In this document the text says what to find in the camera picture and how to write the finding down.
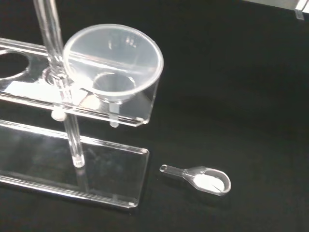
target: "white powder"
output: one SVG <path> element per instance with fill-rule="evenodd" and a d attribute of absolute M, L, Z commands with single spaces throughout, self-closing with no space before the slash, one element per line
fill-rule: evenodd
<path fill-rule="evenodd" d="M 208 191 L 222 192 L 225 189 L 222 180 L 210 175 L 197 174 L 193 181 L 199 188 L 206 189 Z"/>

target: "clear acrylic plate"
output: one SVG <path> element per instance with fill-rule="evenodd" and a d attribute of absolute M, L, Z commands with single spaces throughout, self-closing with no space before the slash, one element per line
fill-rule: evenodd
<path fill-rule="evenodd" d="M 0 182 L 136 207 L 148 150 L 84 136 L 81 141 L 85 166 L 75 168 L 66 133 L 0 120 Z"/>
<path fill-rule="evenodd" d="M 0 56 L 4 54 L 23 55 L 29 65 L 14 76 L 0 79 L 0 99 L 51 110 L 61 102 L 58 88 L 48 79 L 44 46 L 0 38 Z M 61 105 L 67 113 L 136 127 L 149 122 L 157 85 L 158 81 L 121 104 L 118 114 L 110 112 L 108 103 L 74 83 L 70 86 L 73 103 Z"/>

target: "transparent base plate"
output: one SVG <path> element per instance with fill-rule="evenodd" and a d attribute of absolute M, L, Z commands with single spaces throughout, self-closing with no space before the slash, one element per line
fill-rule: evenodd
<path fill-rule="evenodd" d="M 139 203 L 149 152 L 81 136 L 85 167 L 66 133 L 0 120 L 0 182 L 124 208 Z"/>

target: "black table surface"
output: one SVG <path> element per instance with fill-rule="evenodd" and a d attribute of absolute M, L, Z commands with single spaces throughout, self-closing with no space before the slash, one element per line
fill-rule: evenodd
<path fill-rule="evenodd" d="M 133 211 L 0 186 L 1 231 L 308 232 L 309 24 L 227 0 L 57 1 L 63 40 L 101 23 L 137 28 L 165 67 L 150 123 L 80 117 L 81 134 L 151 152 Z M 42 44 L 32 1 L 0 2 L 0 36 Z M 50 112 L 0 102 L 1 118 L 63 130 Z M 163 178 L 162 164 L 226 172 L 228 195 Z"/>

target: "stand rod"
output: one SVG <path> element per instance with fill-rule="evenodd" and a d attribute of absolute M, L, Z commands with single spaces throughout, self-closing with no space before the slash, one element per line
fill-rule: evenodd
<path fill-rule="evenodd" d="M 59 88 L 63 102 L 72 102 L 68 79 L 63 68 L 63 43 L 55 0 L 33 0 L 42 38 L 48 54 L 50 74 Z M 64 120 L 73 164 L 80 168 L 84 166 L 84 154 L 80 141 L 79 126 L 75 115 L 67 114 Z"/>

